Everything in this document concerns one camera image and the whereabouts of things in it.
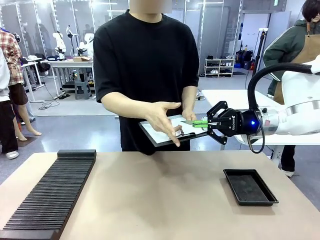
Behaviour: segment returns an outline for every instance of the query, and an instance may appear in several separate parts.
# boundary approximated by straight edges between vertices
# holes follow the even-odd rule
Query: green jacket
[[[320,22],[310,24],[310,34],[320,34]],[[278,63],[292,62],[302,51],[305,46],[307,35],[307,22],[306,20],[298,20],[293,27],[281,34],[264,52],[263,62],[266,67]],[[277,81],[285,72],[273,72],[270,75],[273,81],[268,89],[268,94],[274,95]]]

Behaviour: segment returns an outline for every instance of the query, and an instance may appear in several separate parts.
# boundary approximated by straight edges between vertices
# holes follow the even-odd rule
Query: gray stool
[[[77,80],[78,81],[74,81],[75,99],[88,100],[92,96],[88,80],[84,77],[84,81],[81,81],[79,73],[78,73]]]

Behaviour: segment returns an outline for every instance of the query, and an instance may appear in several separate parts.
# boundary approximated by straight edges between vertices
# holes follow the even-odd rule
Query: brown shorts
[[[9,86],[9,90],[11,103],[20,106],[27,104],[27,102],[29,101],[25,88],[21,83]]]

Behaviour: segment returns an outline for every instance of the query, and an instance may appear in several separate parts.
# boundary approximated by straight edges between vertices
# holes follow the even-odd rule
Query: person's arm
[[[181,103],[143,102],[132,100],[123,94],[120,83],[119,67],[108,32],[101,28],[93,41],[94,77],[96,99],[110,112],[126,118],[146,119],[158,132],[163,132],[179,147],[176,131],[167,117],[169,109],[177,109]]]
[[[195,38],[187,27],[187,46],[186,58],[183,66],[183,92],[182,92],[182,116],[187,120],[196,120],[197,117],[194,113],[196,96],[198,91],[198,71],[199,71],[199,54]]]
[[[276,41],[266,48],[263,54],[263,62],[266,67],[278,64],[285,54],[292,51],[292,43],[296,37],[295,27],[289,28],[285,31]],[[281,81],[281,78],[285,72],[277,71],[271,73],[277,81]]]
[[[10,71],[5,56],[0,48],[0,91],[8,87],[10,81]]]
[[[15,38],[15,36],[12,35],[12,38],[10,38],[10,56],[14,63],[20,64],[20,58],[22,58],[22,52],[19,47],[19,44]]]

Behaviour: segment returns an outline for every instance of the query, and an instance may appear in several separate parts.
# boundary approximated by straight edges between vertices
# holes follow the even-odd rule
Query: neck
[[[141,21],[155,24],[162,20],[162,14],[160,13],[130,13],[134,18]]]

